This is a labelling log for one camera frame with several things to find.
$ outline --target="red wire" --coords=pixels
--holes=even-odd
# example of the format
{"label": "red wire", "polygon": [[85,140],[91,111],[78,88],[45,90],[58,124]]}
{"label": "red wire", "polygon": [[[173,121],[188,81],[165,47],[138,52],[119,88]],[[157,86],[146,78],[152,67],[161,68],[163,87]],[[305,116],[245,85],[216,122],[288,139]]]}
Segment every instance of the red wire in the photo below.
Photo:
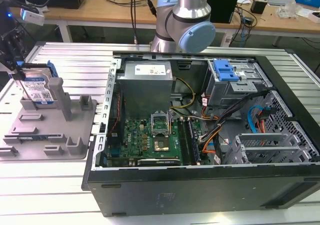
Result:
{"label": "red wire", "polygon": [[115,123],[111,129],[111,131],[109,132],[109,135],[114,131],[114,129],[116,128],[117,126],[117,123],[119,121],[119,117],[120,117],[120,92],[118,94],[118,103],[117,103],[117,115],[116,115],[116,120],[115,120]]}

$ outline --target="connector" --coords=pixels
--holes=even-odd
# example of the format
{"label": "connector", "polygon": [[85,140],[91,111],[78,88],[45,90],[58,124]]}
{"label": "connector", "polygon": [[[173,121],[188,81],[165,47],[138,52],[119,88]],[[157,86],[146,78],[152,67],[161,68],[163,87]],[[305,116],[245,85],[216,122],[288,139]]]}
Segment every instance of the connector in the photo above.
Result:
{"label": "connector", "polygon": [[265,107],[262,110],[262,113],[260,115],[256,114],[255,117],[258,119],[258,121],[265,121],[270,115],[275,115],[277,111],[278,110],[275,107]]}
{"label": "connector", "polygon": [[147,0],[147,3],[148,3],[149,9],[150,9],[152,15],[157,17],[157,10],[156,10],[154,4],[152,3],[152,1],[151,0]]}

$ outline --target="green circuit board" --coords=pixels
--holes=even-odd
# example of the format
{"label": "green circuit board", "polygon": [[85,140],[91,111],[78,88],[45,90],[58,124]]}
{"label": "green circuit board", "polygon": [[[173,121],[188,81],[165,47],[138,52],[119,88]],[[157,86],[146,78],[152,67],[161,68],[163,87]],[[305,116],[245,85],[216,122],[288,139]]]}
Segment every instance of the green circuit board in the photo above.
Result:
{"label": "green circuit board", "polygon": [[[121,147],[120,157],[181,159],[177,121],[172,122],[169,137],[153,137],[151,126],[151,119],[126,120],[124,146]],[[165,128],[161,123],[156,126]]]}

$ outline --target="wire bundle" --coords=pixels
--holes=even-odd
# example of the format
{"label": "wire bundle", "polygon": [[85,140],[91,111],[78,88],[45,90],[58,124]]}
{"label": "wire bundle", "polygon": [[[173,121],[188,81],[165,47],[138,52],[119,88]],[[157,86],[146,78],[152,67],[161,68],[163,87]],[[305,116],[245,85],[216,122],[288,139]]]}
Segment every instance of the wire bundle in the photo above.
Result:
{"label": "wire bundle", "polygon": [[[249,24],[246,24],[245,22],[245,16],[244,16],[244,11],[249,13],[250,15],[253,16],[253,18],[255,19],[255,22],[253,22],[253,24],[249,25]],[[248,10],[245,10],[243,9],[242,7],[240,6],[236,6],[235,10],[234,10],[235,13],[237,13],[239,16],[240,16],[240,26],[235,34],[235,36],[232,38],[231,42],[230,42],[230,45],[233,43],[233,42],[237,42],[237,43],[244,43],[246,44],[246,42],[248,41],[248,39],[250,38],[251,36],[251,30],[257,26],[257,23],[258,23],[258,19],[255,15],[253,15],[251,12],[249,12]],[[241,34],[240,34],[240,37],[241,37],[241,41],[238,41],[236,40],[236,37],[238,36],[240,30],[242,28],[242,31],[241,31]]]}

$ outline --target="aluminum extrusion table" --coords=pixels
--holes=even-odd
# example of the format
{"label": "aluminum extrusion table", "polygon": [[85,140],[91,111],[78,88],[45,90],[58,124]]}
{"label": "aluminum extrusion table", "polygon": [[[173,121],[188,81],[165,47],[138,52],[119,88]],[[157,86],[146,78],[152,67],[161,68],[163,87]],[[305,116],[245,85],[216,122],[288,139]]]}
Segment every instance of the aluminum extrusion table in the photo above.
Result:
{"label": "aluminum extrusion table", "polygon": [[[92,126],[97,132],[113,51],[148,51],[148,45],[50,43],[36,46],[27,62],[50,60],[72,99],[90,94],[100,103]],[[282,49],[210,47],[214,55],[266,56],[320,124],[320,80],[295,54]],[[0,93],[0,136],[20,110],[22,91],[10,80]],[[1,224],[320,224],[320,191],[285,210],[235,211],[105,218],[90,192],[81,190],[86,159],[0,163]]]}

